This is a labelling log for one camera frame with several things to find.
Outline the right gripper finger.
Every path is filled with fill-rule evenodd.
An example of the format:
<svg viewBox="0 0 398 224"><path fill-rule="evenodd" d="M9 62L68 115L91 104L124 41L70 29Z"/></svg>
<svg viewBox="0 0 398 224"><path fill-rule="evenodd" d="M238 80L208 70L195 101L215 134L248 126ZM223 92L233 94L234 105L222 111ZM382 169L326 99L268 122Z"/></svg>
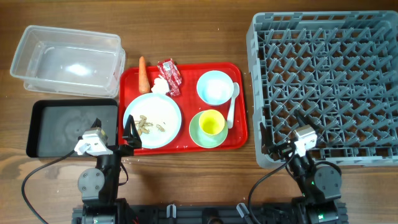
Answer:
<svg viewBox="0 0 398 224"><path fill-rule="evenodd" d="M264 123L259 124L261 130L261 148L270 149L271 148L271 134L264 126Z"/></svg>
<svg viewBox="0 0 398 224"><path fill-rule="evenodd" d="M309 125L317 132L317 125L308 116L304 116L299 110L296 110L294 115L300 127Z"/></svg>

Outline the large white plate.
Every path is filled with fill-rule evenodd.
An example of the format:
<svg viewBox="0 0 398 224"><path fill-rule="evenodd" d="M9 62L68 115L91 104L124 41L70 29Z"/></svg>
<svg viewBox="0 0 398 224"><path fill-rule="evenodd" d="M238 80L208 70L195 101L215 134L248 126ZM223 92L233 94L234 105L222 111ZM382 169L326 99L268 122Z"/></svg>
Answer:
<svg viewBox="0 0 398 224"><path fill-rule="evenodd" d="M126 127L131 115L136 127L142 116L146 117L144 127L148 133L142 133L142 147L157 149L171 143L180 131L182 114L173 99L157 93L146 93L134 99L126 108L123 116L123 127Z"/></svg>

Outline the orange carrot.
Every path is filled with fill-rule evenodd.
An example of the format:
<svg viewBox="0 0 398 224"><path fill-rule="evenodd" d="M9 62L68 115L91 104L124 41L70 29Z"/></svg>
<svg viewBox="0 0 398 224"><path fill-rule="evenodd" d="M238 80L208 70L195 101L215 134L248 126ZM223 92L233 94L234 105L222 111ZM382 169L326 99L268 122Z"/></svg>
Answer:
<svg viewBox="0 0 398 224"><path fill-rule="evenodd" d="M139 92L141 94L150 92L150 84L146 72L146 60L143 56L139 59Z"/></svg>

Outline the white tissue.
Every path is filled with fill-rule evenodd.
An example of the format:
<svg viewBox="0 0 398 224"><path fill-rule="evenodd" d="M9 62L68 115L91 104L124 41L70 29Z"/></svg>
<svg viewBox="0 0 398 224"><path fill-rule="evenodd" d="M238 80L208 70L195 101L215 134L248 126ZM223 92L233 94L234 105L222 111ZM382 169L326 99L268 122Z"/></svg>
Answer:
<svg viewBox="0 0 398 224"><path fill-rule="evenodd" d="M156 78L154 80L154 85L151 88L151 91L153 93L166 95L170 91L169 84L168 84L167 80L164 78L160 78L160 77Z"/></svg>

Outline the yellow cup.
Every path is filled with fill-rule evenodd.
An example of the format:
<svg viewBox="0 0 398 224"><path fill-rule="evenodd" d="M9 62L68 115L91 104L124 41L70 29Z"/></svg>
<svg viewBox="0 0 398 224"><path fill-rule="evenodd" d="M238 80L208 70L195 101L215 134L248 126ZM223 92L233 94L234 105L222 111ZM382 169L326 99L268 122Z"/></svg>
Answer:
<svg viewBox="0 0 398 224"><path fill-rule="evenodd" d="M224 129L225 119L217 110L205 110L199 117L199 125L206 135L215 136Z"/></svg>

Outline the white plastic spoon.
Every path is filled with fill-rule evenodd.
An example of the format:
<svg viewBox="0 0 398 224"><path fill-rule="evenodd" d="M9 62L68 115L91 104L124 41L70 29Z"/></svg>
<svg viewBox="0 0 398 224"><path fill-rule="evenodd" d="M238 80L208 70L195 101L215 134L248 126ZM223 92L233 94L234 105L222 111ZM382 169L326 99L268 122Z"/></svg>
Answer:
<svg viewBox="0 0 398 224"><path fill-rule="evenodd" d="M237 82L233 83L233 94L231 96L231 103L230 103L230 107L229 107L229 111L228 111L228 115L227 115L227 126L228 129L231 129L233 127L234 124L234 109L235 109L235 101L236 98L238 97L239 93L240 93L240 87L239 84Z"/></svg>

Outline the green saucer bowl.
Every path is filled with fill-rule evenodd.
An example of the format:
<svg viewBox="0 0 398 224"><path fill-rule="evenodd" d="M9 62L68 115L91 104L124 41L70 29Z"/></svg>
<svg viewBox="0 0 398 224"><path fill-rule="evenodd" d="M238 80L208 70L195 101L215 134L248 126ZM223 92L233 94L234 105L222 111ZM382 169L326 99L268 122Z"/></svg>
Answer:
<svg viewBox="0 0 398 224"><path fill-rule="evenodd" d="M225 120L225 127L220 134L217 134L215 136L206 135L200 129L200 125L199 125L199 117L202 114L202 112L204 112L204 111L197 113L192 118L192 120L189 124L190 137L191 137L192 141L200 147L215 148L215 147L221 145L227 138L227 135L228 135L227 122Z"/></svg>

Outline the light blue bowl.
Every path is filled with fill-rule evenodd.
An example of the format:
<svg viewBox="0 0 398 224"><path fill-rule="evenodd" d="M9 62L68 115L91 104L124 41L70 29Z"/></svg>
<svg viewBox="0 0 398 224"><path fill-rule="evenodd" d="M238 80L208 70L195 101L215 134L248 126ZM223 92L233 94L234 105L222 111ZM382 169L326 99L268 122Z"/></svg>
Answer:
<svg viewBox="0 0 398 224"><path fill-rule="evenodd" d="M197 81L198 96L211 106L226 103L232 97L233 90L230 76L219 70L205 72Z"/></svg>

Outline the red snack wrapper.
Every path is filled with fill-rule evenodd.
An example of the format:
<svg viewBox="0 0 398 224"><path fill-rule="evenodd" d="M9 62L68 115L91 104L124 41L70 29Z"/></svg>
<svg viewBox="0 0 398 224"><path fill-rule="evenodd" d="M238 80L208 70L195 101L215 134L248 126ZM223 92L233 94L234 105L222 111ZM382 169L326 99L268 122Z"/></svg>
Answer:
<svg viewBox="0 0 398 224"><path fill-rule="evenodd" d="M160 75L167 80L170 88L171 96L179 96L180 85L182 84L182 76L172 58L158 62L157 67Z"/></svg>

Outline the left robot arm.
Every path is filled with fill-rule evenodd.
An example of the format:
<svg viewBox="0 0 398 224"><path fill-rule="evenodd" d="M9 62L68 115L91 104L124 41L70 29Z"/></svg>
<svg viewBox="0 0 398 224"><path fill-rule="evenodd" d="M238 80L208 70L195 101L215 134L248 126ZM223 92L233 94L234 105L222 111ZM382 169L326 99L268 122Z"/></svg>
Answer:
<svg viewBox="0 0 398 224"><path fill-rule="evenodd" d="M118 198L120 172L126 168L121 158L133 156L142 146L133 116L128 116L122 145L108 145L108 137L96 119L90 129L78 138L74 151L96 158L96 166L81 173L78 189L83 208L75 208L72 223L139 223L138 216L125 198Z"/></svg>

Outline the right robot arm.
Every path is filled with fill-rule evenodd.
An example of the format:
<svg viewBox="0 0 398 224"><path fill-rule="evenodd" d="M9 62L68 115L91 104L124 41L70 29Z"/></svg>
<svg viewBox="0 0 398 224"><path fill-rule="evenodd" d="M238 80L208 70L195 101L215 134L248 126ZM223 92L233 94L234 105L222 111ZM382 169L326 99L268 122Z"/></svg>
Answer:
<svg viewBox="0 0 398 224"><path fill-rule="evenodd" d="M261 152L284 161L261 181L286 169L302 193L292 199L287 219L295 223L338 223L341 221L338 210L341 169L331 162L314 162L310 150L317 145L320 128L301 112L295 111L294 115L298 128L294 130L294 137L283 144L274 144L271 131L263 123L259 125Z"/></svg>

